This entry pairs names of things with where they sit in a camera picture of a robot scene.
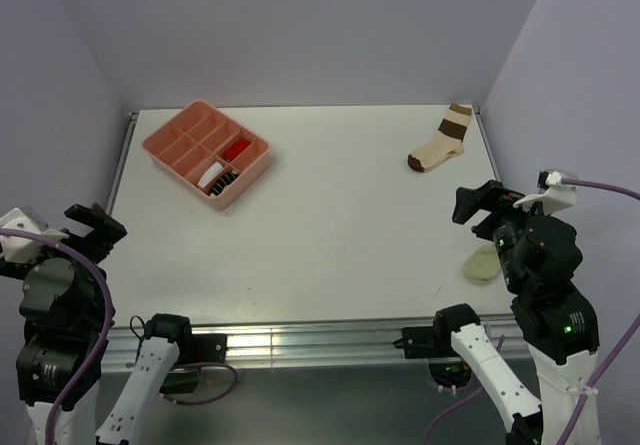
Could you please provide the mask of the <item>beige reindeer sock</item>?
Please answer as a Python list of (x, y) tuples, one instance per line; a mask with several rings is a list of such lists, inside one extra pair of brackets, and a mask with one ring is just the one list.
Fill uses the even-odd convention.
[(227, 162), (232, 162), (250, 145), (251, 142), (249, 140), (240, 138), (222, 152), (221, 157)]

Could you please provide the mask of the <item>black white striped ankle sock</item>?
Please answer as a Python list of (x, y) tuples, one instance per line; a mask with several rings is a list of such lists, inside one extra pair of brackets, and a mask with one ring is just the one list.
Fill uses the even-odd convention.
[(213, 197), (219, 196), (224, 189), (231, 185), (238, 177), (239, 173), (235, 171), (224, 173), (213, 183), (209, 190), (209, 195)]

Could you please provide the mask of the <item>white sock with black stripes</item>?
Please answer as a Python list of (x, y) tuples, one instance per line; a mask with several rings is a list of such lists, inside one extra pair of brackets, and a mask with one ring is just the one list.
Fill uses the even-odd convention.
[(214, 162), (203, 172), (197, 182), (197, 186), (199, 188), (205, 188), (223, 169), (224, 166), (222, 164)]

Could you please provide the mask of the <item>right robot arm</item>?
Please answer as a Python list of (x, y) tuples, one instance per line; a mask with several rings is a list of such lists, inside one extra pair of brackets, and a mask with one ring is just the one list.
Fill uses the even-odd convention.
[(539, 191), (523, 195), (490, 180), (456, 191), (452, 220), (486, 217), (474, 235), (497, 252), (511, 310), (536, 366), (540, 393), (532, 394), (488, 338), (468, 304), (438, 311), (433, 343), (457, 354), (477, 376), (498, 411), (508, 444), (599, 444), (596, 392), (596, 312), (572, 282), (583, 255), (576, 230), (556, 212), (576, 203), (577, 191), (560, 171), (543, 172)]

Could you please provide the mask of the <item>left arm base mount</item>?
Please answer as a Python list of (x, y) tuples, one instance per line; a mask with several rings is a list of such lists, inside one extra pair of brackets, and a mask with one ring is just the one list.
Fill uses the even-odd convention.
[(228, 336), (224, 333), (194, 334), (186, 355), (178, 360), (169, 373), (160, 393), (165, 398), (173, 397), (180, 402), (178, 396), (195, 392), (204, 368), (184, 368), (184, 365), (204, 362), (225, 364), (227, 345)]

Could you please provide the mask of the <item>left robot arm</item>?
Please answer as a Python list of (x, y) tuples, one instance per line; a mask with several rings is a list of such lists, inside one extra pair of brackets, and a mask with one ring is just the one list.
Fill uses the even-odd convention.
[(99, 264), (127, 230), (98, 205), (73, 205), (65, 215), (88, 233), (55, 230), (29, 207), (1, 218), (1, 274), (19, 280), (23, 293), (20, 399), (39, 444), (137, 444), (166, 376), (194, 354), (191, 324), (170, 314), (144, 324), (133, 370), (98, 425), (102, 360), (115, 315)]

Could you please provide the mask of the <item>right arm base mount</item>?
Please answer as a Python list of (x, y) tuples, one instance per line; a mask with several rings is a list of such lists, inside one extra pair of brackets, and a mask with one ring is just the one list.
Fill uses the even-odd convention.
[(407, 360), (424, 360), (438, 392), (453, 394), (468, 388), (473, 381), (470, 366), (450, 346), (442, 342), (434, 326), (404, 327), (393, 342)]

